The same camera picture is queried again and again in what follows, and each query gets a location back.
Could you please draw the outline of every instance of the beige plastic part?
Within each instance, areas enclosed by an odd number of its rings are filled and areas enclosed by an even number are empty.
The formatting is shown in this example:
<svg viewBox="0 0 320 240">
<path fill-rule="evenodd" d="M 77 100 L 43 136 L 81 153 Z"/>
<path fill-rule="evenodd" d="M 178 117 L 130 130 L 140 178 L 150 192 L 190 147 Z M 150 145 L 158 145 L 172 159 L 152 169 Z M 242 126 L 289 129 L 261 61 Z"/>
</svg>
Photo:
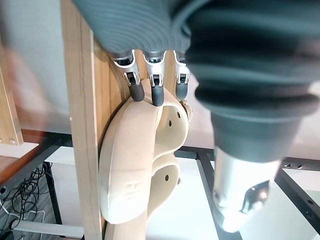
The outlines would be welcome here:
<svg viewBox="0 0 320 240">
<path fill-rule="evenodd" d="M 155 210 L 171 195 L 178 184 L 180 166 L 170 153 L 158 158 L 153 166 L 158 168 L 150 187 L 149 204 L 140 216 L 121 224 L 107 224 L 105 240 L 145 240 L 148 219 Z"/>
<path fill-rule="evenodd" d="M 187 137 L 186 110 L 166 89 L 163 105 L 154 106 L 149 80 L 144 79 L 142 85 L 144 100 L 127 100 L 111 121 L 101 147 L 100 209 L 110 223 L 106 239 L 126 239 L 117 237 L 117 233 L 123 232 L 118 230 L 121 228 L 128 228 L 129 232 L 135 229 L 128 239 L 138 237 L 136 221 L 145 231 L 146 222 L 141 219 L 147 221 L 179 179 L 179 165 L 173 152 Z M 145 239 L 145 232 L 141 235 L 143 238 L 137 239 Z"/>
</svg>

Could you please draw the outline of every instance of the wooden post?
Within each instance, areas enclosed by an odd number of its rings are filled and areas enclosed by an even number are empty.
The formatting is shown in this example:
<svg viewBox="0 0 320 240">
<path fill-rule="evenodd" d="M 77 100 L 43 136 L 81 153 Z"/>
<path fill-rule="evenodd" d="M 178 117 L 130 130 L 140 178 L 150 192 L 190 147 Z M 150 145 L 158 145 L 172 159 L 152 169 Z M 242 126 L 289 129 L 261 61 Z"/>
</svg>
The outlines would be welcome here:
<svg viewBox="0 0 320 240">
<path fill-rule="evenodd" d="M 0 143 L 24 143 L 0 38 Z"/>
<path fill-rule="evenodd" d="M 81 216 L 86 240 L 104 234 L 98 196 L 101 144 L 112 117 L 130 93 L 124 77 L 71 0 L 61 0 L 64 64 L 68 88 L 71 134 Z M 141 79 L 147 78 L 142 52 L 136 51 Z M 172 52 L 166 57 L 165 87 L 173 93 L 175 68 Z"/>
</svg>

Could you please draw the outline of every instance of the robotic hand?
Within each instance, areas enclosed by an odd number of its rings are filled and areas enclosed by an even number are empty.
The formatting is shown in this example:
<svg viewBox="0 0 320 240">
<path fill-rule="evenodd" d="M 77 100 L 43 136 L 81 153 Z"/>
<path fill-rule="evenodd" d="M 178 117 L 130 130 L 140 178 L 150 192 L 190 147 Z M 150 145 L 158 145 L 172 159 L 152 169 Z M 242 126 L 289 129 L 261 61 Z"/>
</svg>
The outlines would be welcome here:
<svg viewBox="0 0 320 240">
<path fill-rule="evenodd" d="M 140 82 L 132 49 L 143 51 L 154 105 L 163 102 L 166 50 L 175 50 L 180 98 L 188 89 L 187 63 L 199 81 L 195 95 L 211 111 L 215 220 L 225 231 L 238 231 L 268 198 L 270 182 L 301 119 L 318 107 L 318 98 L 308 88 L 320 76 L 320 3 L 74 0 L 74 4 L 124 69 L 131 88 Z M 133 99 L 141 101 L 143 89 L 134 91 L 130 90 Z"/>
</svg>

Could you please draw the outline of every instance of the hole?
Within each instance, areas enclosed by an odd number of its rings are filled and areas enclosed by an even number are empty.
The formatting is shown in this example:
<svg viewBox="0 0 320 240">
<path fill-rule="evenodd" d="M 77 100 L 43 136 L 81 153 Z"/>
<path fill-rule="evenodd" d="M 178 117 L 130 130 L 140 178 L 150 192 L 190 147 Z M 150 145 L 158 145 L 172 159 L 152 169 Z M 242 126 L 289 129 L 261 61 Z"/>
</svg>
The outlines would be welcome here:
<svg viewBox="0 0 320 240">
<path fill-rule="evenodd" d="M 0 189 L 0 194 L 4 194 L 6 192 L 6 187 L 4 186 L 3 188 Z"/>
</svg>

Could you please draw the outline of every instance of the silver metal component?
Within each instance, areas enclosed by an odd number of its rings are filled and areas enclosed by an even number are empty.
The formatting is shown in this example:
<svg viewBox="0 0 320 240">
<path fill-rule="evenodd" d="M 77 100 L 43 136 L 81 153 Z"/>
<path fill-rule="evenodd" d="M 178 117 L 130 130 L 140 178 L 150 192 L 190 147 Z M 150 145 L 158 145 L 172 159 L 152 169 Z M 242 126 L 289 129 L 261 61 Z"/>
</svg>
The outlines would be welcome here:
<svg viewBox="0 0 320 240">
<path fill-rule="evenodd" d="M 251 162 L 233 157 L 218 146 L 214 149 L 213 202 L 223 216 L 217 223 L 234 233 L 262 208 L 281 160 Z"/>
<path fill-rule="evenodd" d="M 156 52 L 143 52 L 143 58 L 146 63 L 146 70 L 151 86 L 159 85 L 159 87 L 162 87 L 165 78 L 165 57 L 167 51 L 159 51 L 158 56 L 156 56 L 155 53 Z"/>
<path fill-rule="evenodd" d="M 127 64 L 120 64 L 120 61 L 127 61 Z M 140 84 L 140 73 L 136 62 L 135 50 L 132 50 L 129 55 L 113 58 L 113 62 L 123 74 L 129 87 L 131 87 L 133 81 L 136 85 Z"/>
<path fill-rule="evenodd" d="M 190 71 L 187 67 L 187 64 L 182 62 L 182 59 L 185 58 L 185 54 L 178 51 L 173 51 L 174 61 L 175 61 L 175 79 L 176 83 L 180 84 L 181 80 L 184 80 L 184 84 L 188 84 Z"/>
</svg>

